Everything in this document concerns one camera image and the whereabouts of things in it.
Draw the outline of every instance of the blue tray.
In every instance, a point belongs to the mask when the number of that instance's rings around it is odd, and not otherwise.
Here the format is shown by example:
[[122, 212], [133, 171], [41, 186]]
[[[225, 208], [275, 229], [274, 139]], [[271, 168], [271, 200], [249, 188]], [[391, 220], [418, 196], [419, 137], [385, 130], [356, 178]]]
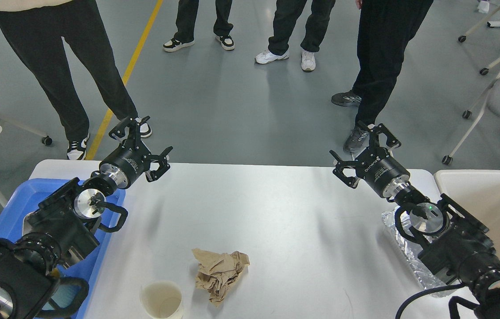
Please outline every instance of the blue tray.
[[[0, 237], [6, 238], [12, 242], [21, 238], [23, 218], [30, 212], [37, 210], [37, 204], [39, 204], [39, 202], [43, 201], [47, 196], [63, 186], [66, 182], [68, 182], [68, 180], [35, 178], [27, 180], [19, 185], [13, 193], [12, 198], [10, 198], [8, 204], [0, 214]], [[126, 192], [124, 190], [116, 190], [116, 192], [114, 192], [111, 196], [108, 196], [106, 200], [112, 204], [122, 206], [125, 194]], [[105, 210], [102, 214], [102, 223], [107, 226], [112, 227], [117, 221], [118, 214], [114, 214], [111, 210]], [[101, 230], [97, 231], [94, 236], [98, 242], [100, 242], [100, 246], [96, 247], [90, 255], [88, 255], [83, 261], [69, 267], [68, 269], [59, 267], [60, 272], [64, 276], [81, 277], [88, 281], [88, 285], [90, 287], [88, 297], [82, 303], [78, 312], [72, 316], [73, 319], [84, 318], [84, 313], [92, 293], [92, 288], [98, 278], [98, 271], [100, 270], [102, 259], [104, 258], [108, 242], [110, 241], [110, 234]]]

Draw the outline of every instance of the black and white sneaker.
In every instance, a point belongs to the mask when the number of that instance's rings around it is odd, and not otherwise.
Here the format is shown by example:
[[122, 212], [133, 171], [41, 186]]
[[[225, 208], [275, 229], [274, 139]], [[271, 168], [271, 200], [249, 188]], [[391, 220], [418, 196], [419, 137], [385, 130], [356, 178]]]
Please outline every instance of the black and white sneaker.
[[356, 154], [368, 146], [369, 133], [355, 125], [351, 130], [351, 135], [347, 138], [343, 145], [343, 151]]
[[220, 42], [220, 46], [226, 51], [234, 50], [234, 40], [230, 35], [227, 36], [215, 36], [216, 41]]
[[67, 149], [67, 159], [72, 161], [82, 161], [86, 156], [86, 142], [90, 137], [90, 133], [86, 134], [83, 140], [70, 141]]
[[169, 40], [165, 44], [163, 44], [163, 51], [175, 52], [179, 49], [190, 47], [193, 44], [195, 44], [195, 40], [193, 40], [191, 42], [187, 42], [187, 43], [182, 43], [181, 41], [179, 41], [175, 38], [171, 38], [171, 40]]
[[353, 90], [345, 93], [337, 93], [331, 97], [331, 102], [339, 106], [358, 106], [362, 97], [356, 95]]
[[[138, 121], [138, 123], [140, 123], [142, 121], [142, 119], [140, 119], [139, 117], [136, 117], [135, 118], [136, 121]], [[149, 127], [149, 124], [147, 123], [144, 123], [140, 126], [140, 137], [145, 139], [146, 137], [149, 137], [151, 136], [151, 127]]]

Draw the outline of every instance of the person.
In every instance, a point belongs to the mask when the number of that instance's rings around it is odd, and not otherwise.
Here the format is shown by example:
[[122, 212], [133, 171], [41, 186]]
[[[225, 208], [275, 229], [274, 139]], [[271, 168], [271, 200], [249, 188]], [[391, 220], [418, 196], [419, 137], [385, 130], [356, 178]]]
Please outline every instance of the person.
[[[59, 115], [69, 141], [67, 159], [83, 160], [90, 137], [62, 37], [92, 75], [102, 99], [121, 120], [139, 120], [116, 68], [114, 53], [95, 0], [0, 0], [0, 29], [23, 64], [35, 75]], [[141, 136], [152, 133], [147, 123]]]
[[[216, 0], [216, 21], [213, 27], [215, 39], [226, 51], [234, 50], [234, 40], [230, 36], [233, 25], [228, 22], [232, 0]], [[199, 0], [179, 0], [175, 25], [177, 32], [171, 40], [163, 44], [165, 52], [175, 52], [195, 44], [195, 20], [199, 10]]]
[[[267, 64], [276, 60], [289, 58], [287, 44], [295, 23], [307, 0], [277, 0], [274, 14], [274, 36], [268, 39], [268, 49], [259, 53], [254, 60], [258, 64]], [[319, 52], [319, 45], [325, 38], [331, 9], [335, 0], [312, 0], [311, 15], [305, 24], [305, 38], [301, 42], [301, 70], [311, 72], [315, 70], [315, 52]]]
[[[361, 9], [357, 56], [360, 72], [352, 89], [337, 93], [331, 102], [358, 106], [355, 123], [375, 124], [402, 70], [408, 42], [426, 17], [433, 0], [355, 0]], [[357, 124], [343, 145], [357, 153], [368, 143], [368, 132]]]

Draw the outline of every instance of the yellow floor line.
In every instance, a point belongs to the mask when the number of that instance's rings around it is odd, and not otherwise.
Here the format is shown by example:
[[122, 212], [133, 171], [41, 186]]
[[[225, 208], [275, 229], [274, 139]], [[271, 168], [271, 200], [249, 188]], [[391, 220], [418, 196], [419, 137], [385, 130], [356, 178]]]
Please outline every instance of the yellow floor line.
[[[151, 27], [153, 26], [153, 21], [155, 21], [155, 17], [157, 16], [157, 13], [159, 12], [159, 8], [161, 7], [161, 4], [163, 3], [163, 0], [157, 0], [157, 4], [155, 5], [155, 8], [153, 8], [153, 11], [151, 12], [151, 16], [149, 17], [149, 20], [147, 24], [145, 25], [144, 31], [142, 33], [142, 36], [140, 37], [140, 40], [138, 41], [138, 45], [136, 46], [136, 49], [134, 51], [134, 54], [132, 55], [130, 62], [128, 63], [128, 67], [126, 68], [126, 71], [124, 72], [124, 76], [122, 77], [122, 81], [124, 82], [124, 85], [128, 84], [128, 80], [130, 79], [130, 75], [132, 74], [132, 71], [134, 70], [134, 66], [136, 65], [136, 62], [138, 61], [138, 57], [140, 56], [140, 53], [142, 52], [143, 45], [145, 43], [145, 40], [147, 39], [147, 36], [149, 35], [149, 31], [151, 30]], [[90, 148], [88, 149], [86, 153], [86, 160], [92, 160], [94, 156], [96, 155], [96, 151], [98, 151], [98, 147], [100, 146], [100, 142], [102, 142], [102, 138], [104, 137], [104, 134], [106, 133], [106, 128], [108, 127], [108, 124], [110, 124], [110, 120], [112, 119], [112, 111], [110, 109], [106, 111], [106, 114], [104, 115], [104, 119], [102, 119], [102, 123], [100, 124], [100, 127], [98, 128], [98, 131], [96, 132], [96, 136], [94, 137], [94, 140], [92, 141], [92, 144], [90, 145]]]

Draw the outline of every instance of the wire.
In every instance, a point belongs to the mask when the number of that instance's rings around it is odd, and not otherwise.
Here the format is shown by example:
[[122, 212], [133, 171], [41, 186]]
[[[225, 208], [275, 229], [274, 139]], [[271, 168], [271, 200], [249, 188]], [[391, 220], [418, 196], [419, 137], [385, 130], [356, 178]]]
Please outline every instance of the wire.
[[431, 289], [427, 289], [427, 290], [424, 290], [424, 291], [420, 291], [420, 292], [412, 295], [410, 298], [406, 299], [404, 301], [404, 303], [402, 303], [402, 305], [400, 306], [400, 308], [398, 308], [398, 312], [396, 312], [396, 319], [400, 319], [400, 317], [402, 316], [402, 313], [404, 312], [404, 310], [406, 309], [406, 307], [412, 301], [414, 301], [415, 299], [418, 299], [419, 297], [430, 295], [431, 293], [436, 293], [436, 292], [441, 292], [441, 291], [447, 291], [447, 290], [454, 290], [454, 289], [459, 289], [459, 288], [463, 288], [463, 287], [465, 287], [465, 284], [461, 283], [461, 284], [456, 284], [456, 285], [446, 285], [446, 286], [443, 286], [443, 287], [431, 288]]

